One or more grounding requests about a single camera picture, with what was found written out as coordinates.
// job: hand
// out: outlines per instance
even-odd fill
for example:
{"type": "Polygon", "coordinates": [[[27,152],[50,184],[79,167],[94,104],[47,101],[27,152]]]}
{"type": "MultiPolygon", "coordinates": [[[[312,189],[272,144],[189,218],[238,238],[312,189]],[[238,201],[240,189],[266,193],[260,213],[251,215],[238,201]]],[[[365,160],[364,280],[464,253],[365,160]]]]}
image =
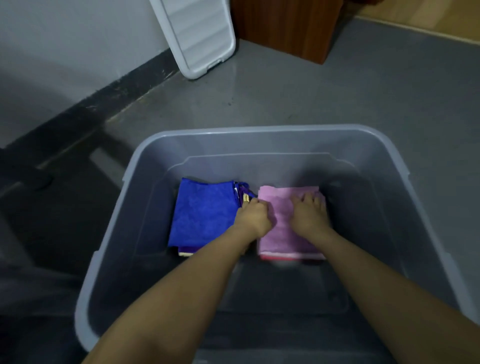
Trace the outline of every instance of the hand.
{"type": "Polygon", "coordinates": [[[305,194],[303,199],[292,196],[293,217],[290,226],[297,235],[312,243],[315,238],[326,238],[336,232],[330,226],[325,202],[312,194],[305,194]]]}
{"type": "Polygon", "coordinates": [[[241,229],[240,231],[251,232],[253,239],[262,238],[272,229],[267,212],[267,202],[260,201],[258,198],[250,202],[245,201],[237,211],[233,227],[241,229]]]}

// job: person's left arm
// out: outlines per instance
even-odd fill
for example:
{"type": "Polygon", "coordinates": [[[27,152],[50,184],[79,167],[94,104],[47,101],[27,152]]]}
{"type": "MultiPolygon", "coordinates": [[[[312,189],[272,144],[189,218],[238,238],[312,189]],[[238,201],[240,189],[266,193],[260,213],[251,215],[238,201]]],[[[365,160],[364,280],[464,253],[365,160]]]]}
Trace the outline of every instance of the person's left arm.
{"type": "Polygon", "coordinates": [[[84,360],[93,363],[191,363],[239,257],[272,224],[267,204],[239,208],[223,235],[138,298],[84,360]]]}

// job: person's left hand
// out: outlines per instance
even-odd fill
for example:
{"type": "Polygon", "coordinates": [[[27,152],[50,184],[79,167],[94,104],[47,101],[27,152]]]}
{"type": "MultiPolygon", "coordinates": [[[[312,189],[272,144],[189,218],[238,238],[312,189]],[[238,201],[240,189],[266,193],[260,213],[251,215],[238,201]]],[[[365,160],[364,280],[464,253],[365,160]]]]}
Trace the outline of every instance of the person's left hand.
{"type": "Polygon", "coordinates": [[[251,231],[255,239],[264,237],[271,229],[272,223],[268,219],[268,203],[258,198],[250,202],[243,202],[242,207],[237,211],[233,226],[242,231],[251,231]]]}

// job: person's right arm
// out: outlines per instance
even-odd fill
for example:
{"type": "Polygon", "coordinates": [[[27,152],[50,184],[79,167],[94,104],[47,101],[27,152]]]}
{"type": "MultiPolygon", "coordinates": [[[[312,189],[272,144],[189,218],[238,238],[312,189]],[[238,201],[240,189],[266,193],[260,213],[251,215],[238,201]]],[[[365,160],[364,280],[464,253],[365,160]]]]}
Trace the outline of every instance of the person's right arm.
{"type": "Polygon", "coordinates": [[[479,326],[338,235],[318,198],[292,202],[292,229],[325,255],[399,363],[480,363],[479,326]]]}

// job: reddish-brown wood panel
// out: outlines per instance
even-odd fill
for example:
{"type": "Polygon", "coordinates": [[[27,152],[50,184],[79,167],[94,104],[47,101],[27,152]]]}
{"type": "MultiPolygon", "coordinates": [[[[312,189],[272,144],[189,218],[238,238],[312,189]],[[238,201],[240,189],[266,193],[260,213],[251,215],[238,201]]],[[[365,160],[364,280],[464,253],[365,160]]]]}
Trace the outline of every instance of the reddish-brown wood panel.
{"type": "Polygon", "coordinates": [[[232,0],[237,37],[323,63],[343,0],[232,0]]]}

